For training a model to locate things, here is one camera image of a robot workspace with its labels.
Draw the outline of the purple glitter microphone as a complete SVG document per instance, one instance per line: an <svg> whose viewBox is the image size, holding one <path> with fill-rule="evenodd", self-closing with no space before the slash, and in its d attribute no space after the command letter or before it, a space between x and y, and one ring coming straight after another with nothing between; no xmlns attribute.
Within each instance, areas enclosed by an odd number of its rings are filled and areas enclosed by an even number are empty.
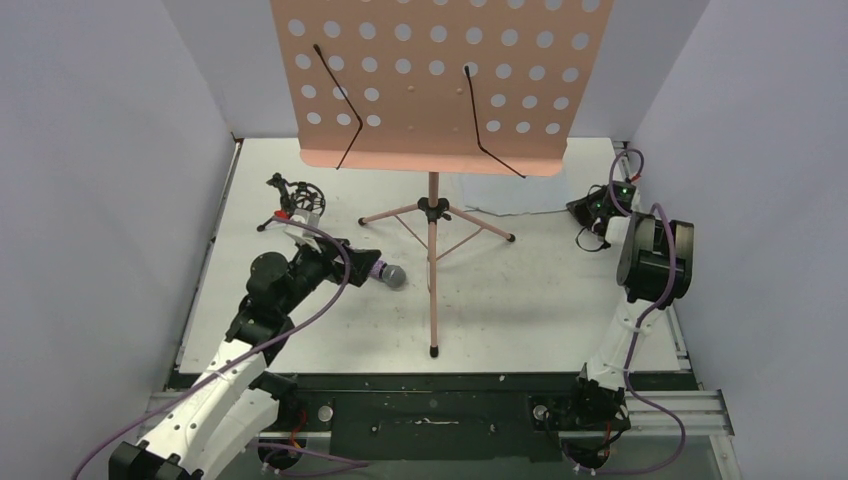
<svg viewBox="0 0 848 480"><path fill-rule="evenodd" d="M383 260L374 263L369 271L369 277L395 290L402 288L407 280L406 272L402 267Z"/></svg>

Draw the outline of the white sheet music paper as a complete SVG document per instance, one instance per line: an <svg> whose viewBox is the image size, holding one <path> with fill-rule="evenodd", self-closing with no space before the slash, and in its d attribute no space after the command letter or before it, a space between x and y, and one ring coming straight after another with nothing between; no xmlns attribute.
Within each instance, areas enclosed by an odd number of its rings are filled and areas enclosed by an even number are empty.
<svg viewBox="0 0 848 480"><path fill-rule="evenodd" d="M563 211L575 199L564 175L552 177L463 174L459 176L466 210L496 216L543 214Z"/></svg>

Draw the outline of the pink perforated music stand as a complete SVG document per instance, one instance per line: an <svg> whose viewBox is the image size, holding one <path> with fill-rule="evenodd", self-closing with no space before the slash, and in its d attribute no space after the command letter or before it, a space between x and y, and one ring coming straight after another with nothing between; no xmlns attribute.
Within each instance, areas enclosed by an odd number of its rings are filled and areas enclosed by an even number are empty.
<svg viewBox="0 0 848 480"><path fill-rule="evenodd" d="M444 173L548 177L596 63L609 1L274 1L272 21L313 167L428 176L437 289Z"/></svg>

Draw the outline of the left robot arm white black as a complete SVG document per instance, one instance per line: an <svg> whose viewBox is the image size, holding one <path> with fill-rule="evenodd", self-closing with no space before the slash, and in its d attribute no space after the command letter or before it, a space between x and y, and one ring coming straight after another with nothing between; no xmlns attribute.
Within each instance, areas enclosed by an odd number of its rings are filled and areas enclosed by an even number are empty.
<svg viewBox="0 0 848 480"><path fill-rule="evenodd" d="M256 257L237 314L209 365L137 443L121 443L110 479L215 479L263 429L297 420L296 385L268 368L296 331L291 313L323 282L365 283L382 254L345 239L302 244L292 259Z"/></svg>

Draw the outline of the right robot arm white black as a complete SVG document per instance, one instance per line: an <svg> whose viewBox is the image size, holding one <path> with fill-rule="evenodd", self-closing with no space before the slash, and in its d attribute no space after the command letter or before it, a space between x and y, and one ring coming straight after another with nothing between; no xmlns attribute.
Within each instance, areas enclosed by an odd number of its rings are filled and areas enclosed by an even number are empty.
<svg viewBox="0 0 848 480"><path fill-rule="evenodd" d="M636 354L660 314L689 290L693 277L694 225L666 220L655 209L633 211L636 187L613 181L593 185L567 209L600 238L595 252L621 248L616 282L623 289L600 346L578 374L560 419L580 429L627 422L625 392Z"/></svg>

